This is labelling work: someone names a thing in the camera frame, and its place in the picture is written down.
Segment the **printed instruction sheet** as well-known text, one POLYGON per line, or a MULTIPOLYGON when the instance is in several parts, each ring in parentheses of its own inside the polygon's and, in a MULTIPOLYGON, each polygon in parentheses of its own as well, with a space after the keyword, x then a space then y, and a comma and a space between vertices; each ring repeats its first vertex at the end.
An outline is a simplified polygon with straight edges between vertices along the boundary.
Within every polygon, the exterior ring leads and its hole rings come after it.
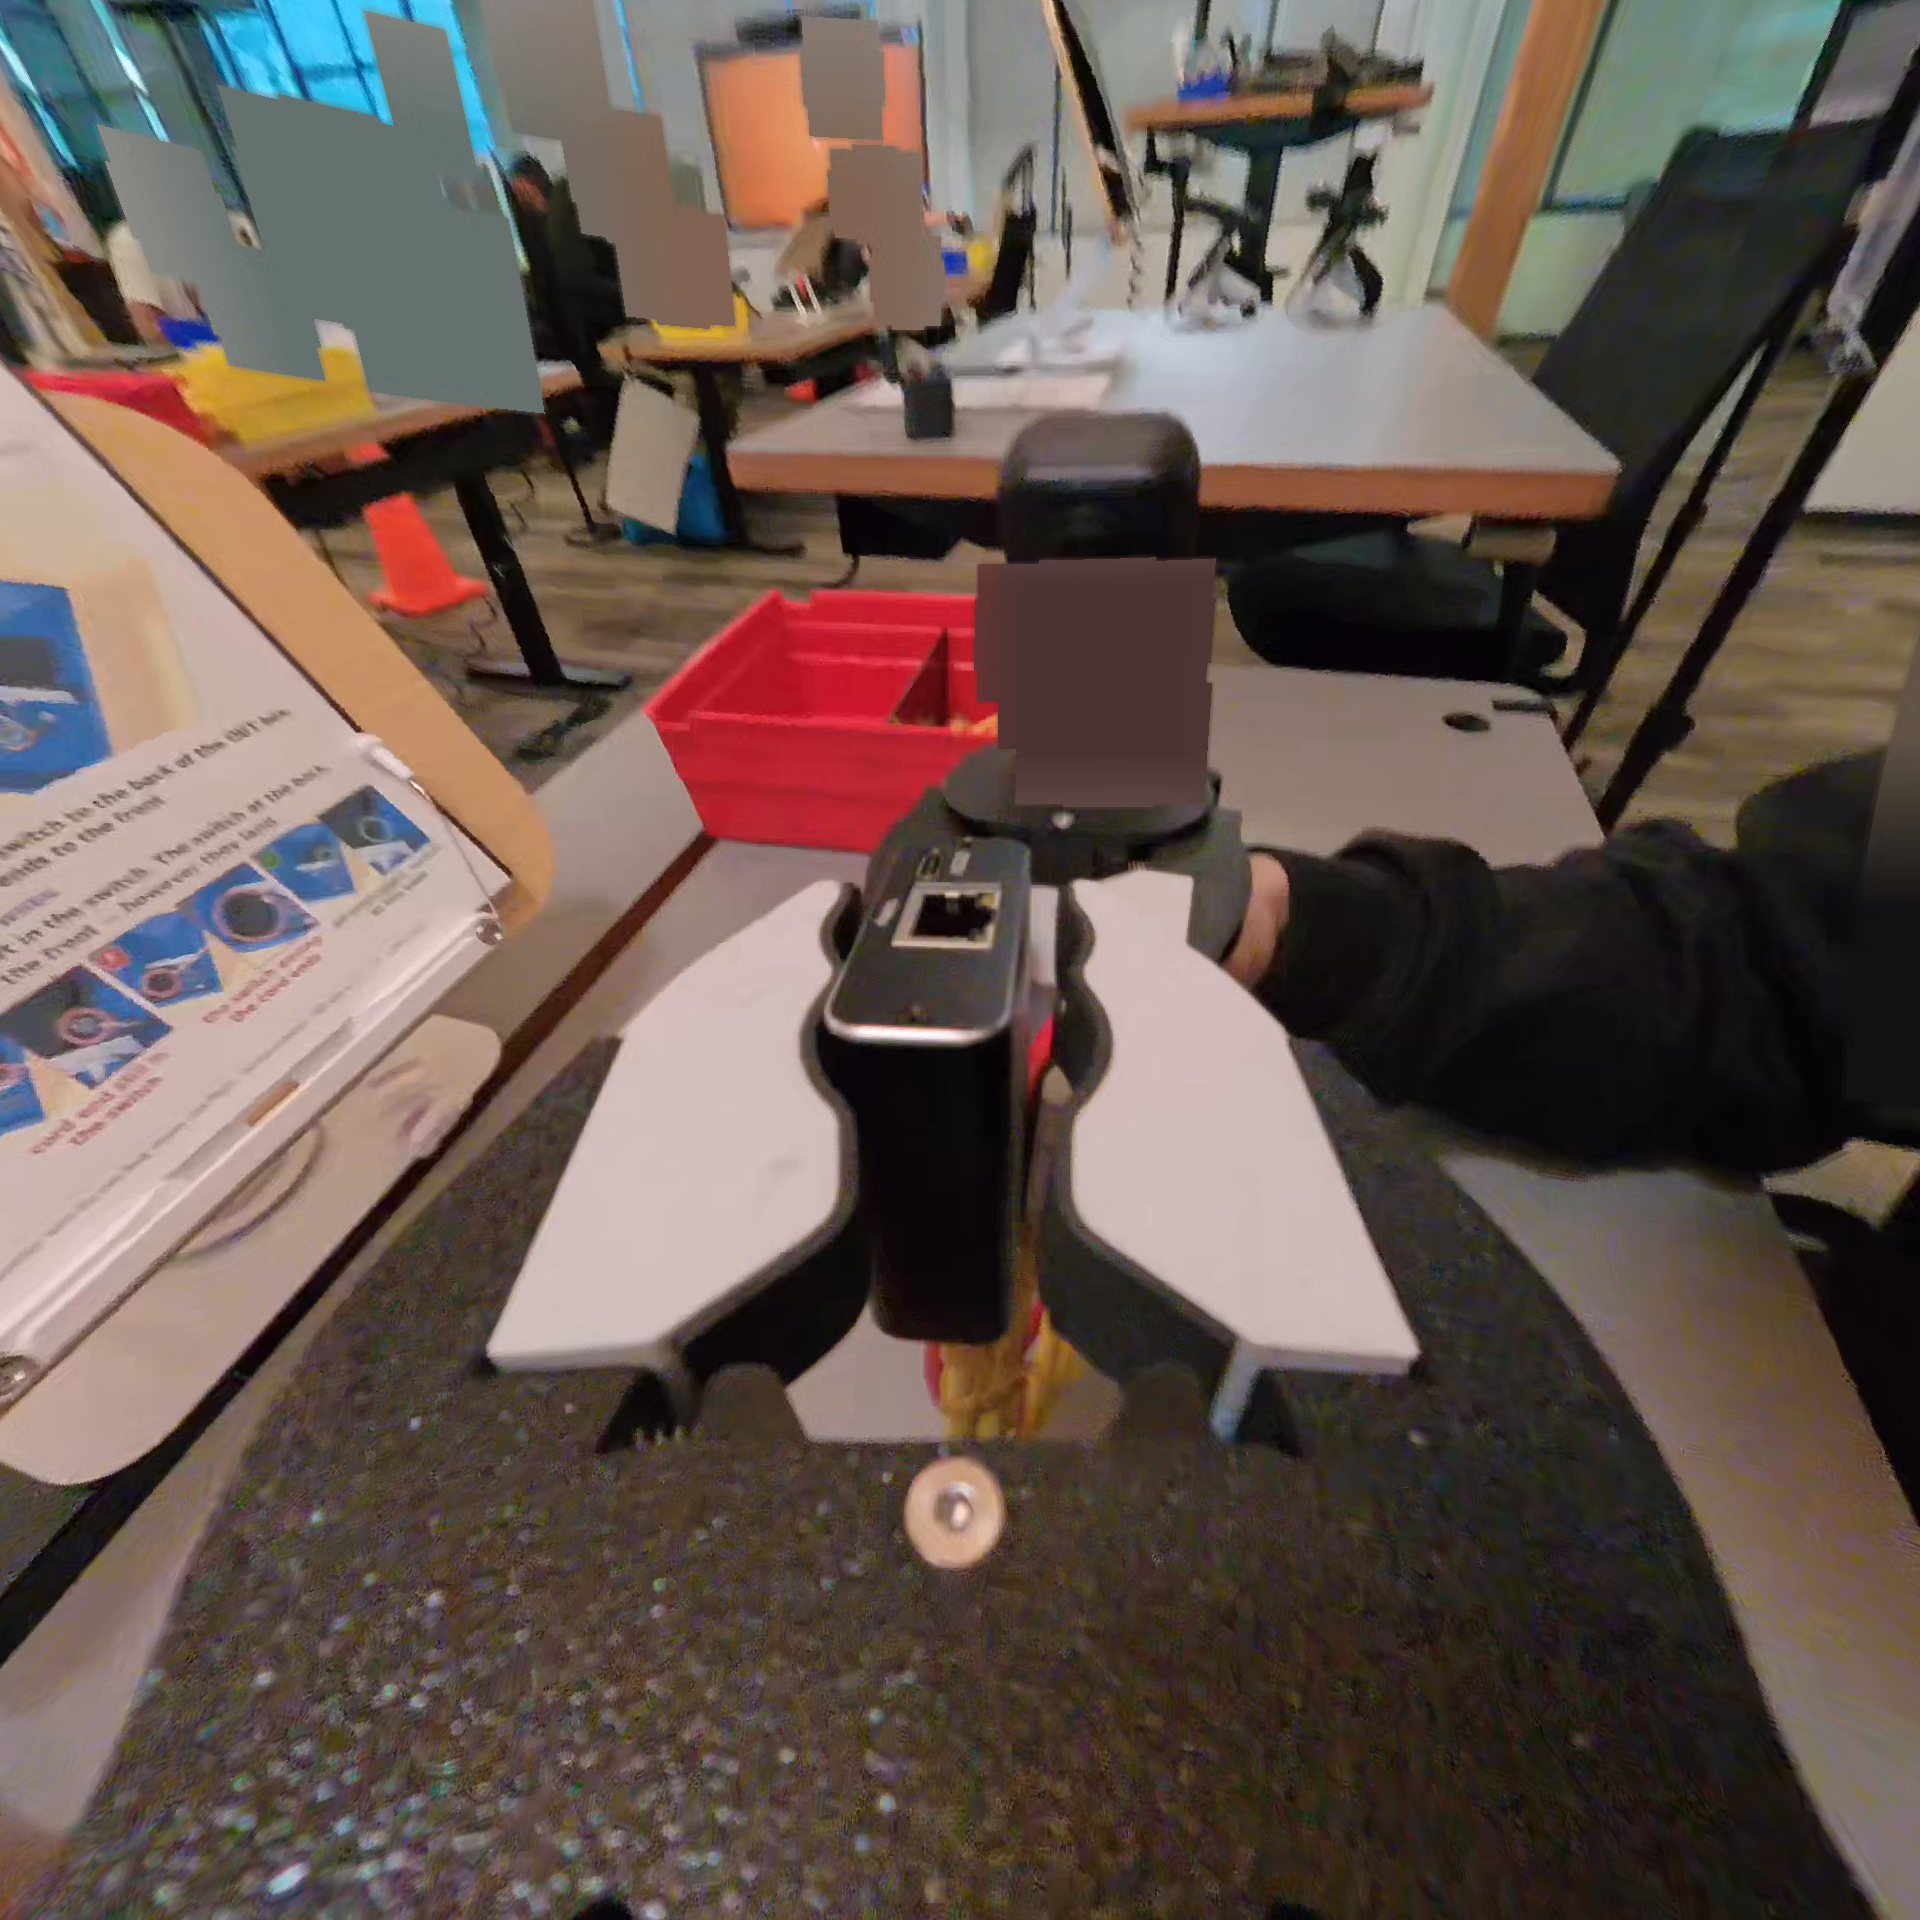
POLYGON ((28 389, 4 369, 4 1411, 502 942, 508 878, 28 389))

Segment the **black office chair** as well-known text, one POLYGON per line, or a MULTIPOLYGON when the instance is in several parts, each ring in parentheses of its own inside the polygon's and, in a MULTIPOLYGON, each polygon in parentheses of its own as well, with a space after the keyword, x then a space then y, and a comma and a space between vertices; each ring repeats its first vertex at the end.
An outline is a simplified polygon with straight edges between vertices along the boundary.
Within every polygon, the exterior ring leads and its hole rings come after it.
POLYGON ((1625 652, 1627 588, 1673 469, 1812 294, 1848 229, 1867 123, 1686 134, 1532 381, 1616 457, 1616 491, 1565 525, 1532 585, 1462 542, 1361 518, 1228 577, 1269 665, 1588 692, 1625 652))

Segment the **standing desk with equipment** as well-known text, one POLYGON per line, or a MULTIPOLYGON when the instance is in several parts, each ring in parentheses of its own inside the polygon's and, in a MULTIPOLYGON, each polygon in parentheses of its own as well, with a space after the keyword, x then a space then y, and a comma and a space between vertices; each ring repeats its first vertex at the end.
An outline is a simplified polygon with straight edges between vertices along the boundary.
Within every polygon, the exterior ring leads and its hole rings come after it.
POLYGON ((1360 128, 1397 123, 1421 111, 1432 97, 1431 81, 1393 81, 1295 89, 1240 89, 1207 97, 1166 97, 1140 102, 1121 113, 1121 128, 1142 139, 1142 169, 1169 181, 1169 239, 1163 297, 1181 289, 1183 229, 1191 220, 1212 220, 1230 241, 1228 261, 1261 297, 1273 292, 1267 268, 1267 239, 1279 191, 1285 152, 1321 145, 1360 128), (1192 158, 1173 152, 1169 141, 1189 139, 1245 158, 1238 203, 1204 199, 1192 184, 1192 158))

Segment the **wooden post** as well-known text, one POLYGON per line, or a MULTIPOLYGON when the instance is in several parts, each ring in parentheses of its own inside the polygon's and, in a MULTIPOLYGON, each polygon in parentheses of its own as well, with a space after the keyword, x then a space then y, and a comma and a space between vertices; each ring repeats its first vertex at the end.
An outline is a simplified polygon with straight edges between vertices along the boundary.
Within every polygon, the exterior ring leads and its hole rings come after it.
POLYGON ((1447 310, 1491 343, 1528 221, 1604 14, 1603 3, 1532 3, 1493 139, 1478 169, 1454 269, 1447 310))

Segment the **yellow plastic bin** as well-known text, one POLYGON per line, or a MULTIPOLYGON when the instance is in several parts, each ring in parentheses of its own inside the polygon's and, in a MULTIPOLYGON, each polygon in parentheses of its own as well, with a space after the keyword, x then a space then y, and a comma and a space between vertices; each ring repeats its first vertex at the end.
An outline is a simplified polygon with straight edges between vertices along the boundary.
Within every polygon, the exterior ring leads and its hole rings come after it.
POLYGON ((376 401, 355 345, 321 337, 319 374, 240 367, 217 343, 184 352, 171 367, 181 398, 209 432, 256 445, 371 417, 376 401))

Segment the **black bin divider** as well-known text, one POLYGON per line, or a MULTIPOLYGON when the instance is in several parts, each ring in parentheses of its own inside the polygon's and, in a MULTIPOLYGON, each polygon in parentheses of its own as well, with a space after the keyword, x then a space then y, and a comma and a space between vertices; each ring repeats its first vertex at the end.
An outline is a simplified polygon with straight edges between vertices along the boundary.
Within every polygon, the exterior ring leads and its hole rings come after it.
POLYGON ((947 628, 905 686, 891 719, 905 729, 966 733, 977 715, 974 632, 947 628))

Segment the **paper sheets on clipboard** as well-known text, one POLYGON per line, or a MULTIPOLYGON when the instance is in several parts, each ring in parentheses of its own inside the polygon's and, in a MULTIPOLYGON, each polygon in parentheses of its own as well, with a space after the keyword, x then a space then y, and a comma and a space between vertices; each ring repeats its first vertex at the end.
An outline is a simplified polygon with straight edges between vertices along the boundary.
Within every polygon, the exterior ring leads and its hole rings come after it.
POLYGON ((493 895, 500 940, 520 934, 556 876, 542 812, 263 488, 217 451, 107 399, 24 395, 60 415, 278 649, 412 767, 508 876, 493 895))

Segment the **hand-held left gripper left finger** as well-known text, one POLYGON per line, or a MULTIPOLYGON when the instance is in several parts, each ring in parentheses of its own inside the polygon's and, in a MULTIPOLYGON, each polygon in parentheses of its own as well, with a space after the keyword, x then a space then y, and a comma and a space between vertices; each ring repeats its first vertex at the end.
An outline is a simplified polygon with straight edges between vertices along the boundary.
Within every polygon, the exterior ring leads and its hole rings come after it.
POLYGON ((792 1388, 870 1292, 848 1103, 821 1033, 857 889, 815 879, 627 1024, 487 1336, 502 1375, 614 1375, 596 1437, 689 1431, 731 1368, 792 1388))

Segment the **white stand base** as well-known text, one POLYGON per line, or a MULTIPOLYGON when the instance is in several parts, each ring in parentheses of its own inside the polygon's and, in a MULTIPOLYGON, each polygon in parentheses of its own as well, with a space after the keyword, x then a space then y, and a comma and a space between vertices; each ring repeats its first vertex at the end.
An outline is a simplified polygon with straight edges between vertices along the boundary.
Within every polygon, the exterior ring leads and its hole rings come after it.
POLYGON ((497 1060, 493 1028, 420 1021, 4 1415, 4 1467, 83 1485, 156 1452, 441 1145, 497 1060))

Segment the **black ethernet splitter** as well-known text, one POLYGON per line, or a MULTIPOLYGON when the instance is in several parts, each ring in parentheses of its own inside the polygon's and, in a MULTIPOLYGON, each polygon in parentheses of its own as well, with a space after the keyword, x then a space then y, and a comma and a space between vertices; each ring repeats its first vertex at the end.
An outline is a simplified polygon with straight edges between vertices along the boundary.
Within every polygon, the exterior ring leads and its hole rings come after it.
POLYGON ((925 822, 878 863, 822 1004, 852 1117, 881 1332, 989 1347, 1012 1323, 1031 1044, 1031 860, 925 822))

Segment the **black tilted stand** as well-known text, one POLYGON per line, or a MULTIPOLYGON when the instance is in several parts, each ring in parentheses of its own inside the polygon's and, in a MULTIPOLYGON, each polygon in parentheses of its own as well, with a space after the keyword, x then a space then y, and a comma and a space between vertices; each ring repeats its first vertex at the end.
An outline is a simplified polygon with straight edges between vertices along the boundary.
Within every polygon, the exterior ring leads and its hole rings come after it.
POLYGON ((1097 67, 1094 36, 1085 8, 1075 3, 1039 3, 1047 41, 1055 61, 1063 97, 1087 160, 1099 216, 1113 241, 1139 239, 1140 196, 1120 117, 1097 67))

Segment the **person's right forearm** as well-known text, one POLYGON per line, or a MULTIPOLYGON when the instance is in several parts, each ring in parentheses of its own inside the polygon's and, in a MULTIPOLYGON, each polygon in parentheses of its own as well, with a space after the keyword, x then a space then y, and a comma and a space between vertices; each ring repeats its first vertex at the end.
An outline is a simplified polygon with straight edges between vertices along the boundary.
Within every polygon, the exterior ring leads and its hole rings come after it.
POLYGON ((1844 1088, 1883 750, 1751 795, 1734 843, 1632 822, 1544 863, 1367 831, 1287 868, 1253 989, 1374 1097, 1595 1168, 1808 1168, 1877 1125, 1844 1088))

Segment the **orange traffic cone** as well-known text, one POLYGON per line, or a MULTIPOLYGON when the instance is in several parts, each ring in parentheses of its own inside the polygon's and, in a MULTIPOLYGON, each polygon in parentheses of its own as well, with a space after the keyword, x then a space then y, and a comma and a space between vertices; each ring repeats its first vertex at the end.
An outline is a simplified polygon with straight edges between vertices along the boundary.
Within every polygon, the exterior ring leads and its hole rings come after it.
POLYGON ((488 583, 462 574, 406 494, 371 501, 363 512, 379 583, 367 589, 376 613, 441 617, 488 598, 488 583))

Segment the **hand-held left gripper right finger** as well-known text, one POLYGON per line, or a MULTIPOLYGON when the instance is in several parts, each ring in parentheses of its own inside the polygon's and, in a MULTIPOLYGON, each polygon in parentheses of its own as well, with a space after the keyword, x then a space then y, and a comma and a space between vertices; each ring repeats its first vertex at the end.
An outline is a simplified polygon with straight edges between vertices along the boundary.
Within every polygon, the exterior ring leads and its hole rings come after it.
POLYGON ((1191 945, 1191 903, 1156 871, 1057 895, 1039 1301, 1115 1385, 1185 1372, 1233 1443, 1287 1375, 1404 1381, 1421 1344, 1287 1031, 1191 945))

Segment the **red plastic bin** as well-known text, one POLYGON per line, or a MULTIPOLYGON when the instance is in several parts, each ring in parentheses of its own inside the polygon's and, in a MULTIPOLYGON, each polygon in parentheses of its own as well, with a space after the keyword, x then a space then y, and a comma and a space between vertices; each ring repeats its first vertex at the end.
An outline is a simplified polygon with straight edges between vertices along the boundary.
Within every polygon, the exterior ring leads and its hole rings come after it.
POLYGON ((947 628, 976 636, 972 591, 766 591, 661 686, 648 713, 716 840, 873 853, 972 752, 972 732, 897 727, 891 710, 947 628))

